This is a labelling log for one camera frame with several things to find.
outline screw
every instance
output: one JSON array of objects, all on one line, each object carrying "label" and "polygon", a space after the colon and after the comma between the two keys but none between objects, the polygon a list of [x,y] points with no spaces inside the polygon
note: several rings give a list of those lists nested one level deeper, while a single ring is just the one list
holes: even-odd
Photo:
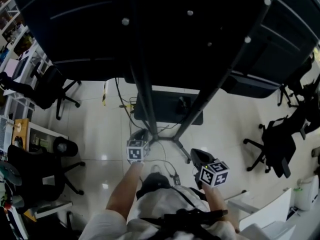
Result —
[{"label": "screw", "polygon": [[266,6],[271,5],[271,0],[264,0],[264,4],[265,4]]},{"label": "screw", "polygon": [[249,44],[251,42],[250,36],[246,36],[245,39],[244,39],[244,42]]},{"label": "screw", "polygon": [[129,20],[128,18],[123,18],[121,22],[122,22],[122,25],[124,25],[124,26],[128,26],[128,25],[129,25],[130,20]]}]

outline person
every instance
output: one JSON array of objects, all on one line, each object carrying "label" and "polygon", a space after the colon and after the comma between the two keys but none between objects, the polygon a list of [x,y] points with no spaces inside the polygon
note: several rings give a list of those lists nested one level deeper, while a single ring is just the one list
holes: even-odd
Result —
[{"label": "person", "polygon": [[[216,187],[211,188],[203,184],[205,194],[181,185],[171,187],[169,180],[159,172],[149,174],[136,193],[143,166],[143,162],[132,162],[111,194],[106,209],[88,222],[80,240],[168,239],[166,235],[161,234],[164,229],[157,223],[158,218],[163,218],[164,215],[174,215],[177,211],[186,213],[194,208],[203,212],[227,210]],[[132,211],[135,218],[127,223],[135,194],[137,202]],[[170,228],[174,228],[175,224],[180,225],[181,220],[175,219],[166,223]],[[185,230],[173,231],[169,239],[194,239],[194,234],[188,232],[190,227],[192,226],[186,226]],[[237,234],[238,223],[230,214],[218,217],[212,225],[201,225],[201,230],[208,233],[212,239],[246,239]]]}]

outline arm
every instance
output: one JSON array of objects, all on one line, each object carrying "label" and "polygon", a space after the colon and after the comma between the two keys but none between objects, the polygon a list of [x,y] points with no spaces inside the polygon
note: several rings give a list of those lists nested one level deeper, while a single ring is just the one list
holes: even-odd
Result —
[{"label": "arm", "polygon": [[[210,211],[228,210],[228,207],[217,187],[211,188],[207,184],[202,184],[202,189],[204,190]],[[233,225],[235,232],[239,232],[239,223],[230,214],[223,216],[221,220],[229,221]]]},{"label": "arm", "polygon": [[133,162],[121,182],[112,192],[106,210],[116,211],[127,220],[135,200],[139,177],[143,168],[142,162]]}]

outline office chair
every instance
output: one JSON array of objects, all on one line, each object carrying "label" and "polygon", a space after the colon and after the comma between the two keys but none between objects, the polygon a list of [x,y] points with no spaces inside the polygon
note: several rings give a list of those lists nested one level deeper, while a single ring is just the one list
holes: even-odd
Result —
[{"label": "office chair", "polygon": [[[8,163],[14,166],[22,179],[21,186],[15,186],[15,195],[21,196],[24,206],[17,208],[19,214],[23,214],[32,207],[37,207],[41,201],[53,202],[59,198],[67,184],[73,192],[84,195],[82,190],[77,190],[65,176],[71,169],[82,166],[85,162],[77,162],[66,168],[62,168],[61,157],[72,157],[74,153],[64,153],[63,155],[49,153],[40,150],[37,153],[27,151],[10,145],[8,148]],[[43,178],[54,176],[55,185],[43,184]]]},{"label": "office chair", "polygon": [[270,172],[272,167],[279,178],[282,175],[289,178],[291,175],[289,162],[296,151],[296,144],[292,134],[300,132],[303,139],[305,138],[303,130],[305,120],[306,105],[302,104],[289,118],[284,117],[271,121],[267,128],[260,124],[259,129],[263,130],[263,145],[248,138],[243,140],[244,144],[250,143],[261,150],[256,161],[246,170],[250,172],[259,162],[264,164],[266,160],[266,174]]},{"label": "office chair", "polygon": [[[306,59],[306,61],[298,67],[298,69],[290,75],[290,77],[284,82],[284,84],[280,87],[280,102],[278,103],[278,106],[282,104],[283,97],[287,98],[288,106],[289,108],[295,107],[297,108],[297,105],[291,105],[290,97],[295,96],[296,101],[298,104],[300,103],[300,100],[298,99],[298,95],[301,95],[305,97],[307,93],[305,93],[304,88],[301,85],[301,79],[302,77],[311,70],[312,63],[315,61],[315,54],[312,52],[311,55]],[[286,91],[286,86],[293,92],[290,95],[288,95]]]},{"label": "office chair", "polygon": [[18,93],[23,94],[26,98],[30,98],[43,110],[48,109],[57,100],[56,106],[56,119],[60,120],[59,116],[60,106],[62,100],[68,100],[75,104],[77,108],[80,107],[80,103],[73,100],[72,98],[66,96],[66,92],[75,84],[81,85],[81,81],[73,81],[68,86],[64,88],[66,78],[57,70],[55,66],[50,66],[43,74],[40,76],[38,73],[38,67],[40,62],[38,62],[34,69],[32,70],[30,77],[35,76],[38,79],[38,83],[34,89],[28,84],[15,82],[11,77],[8,77],[7,73],[0,73],[0,85],[3,89],[14,90]]}]

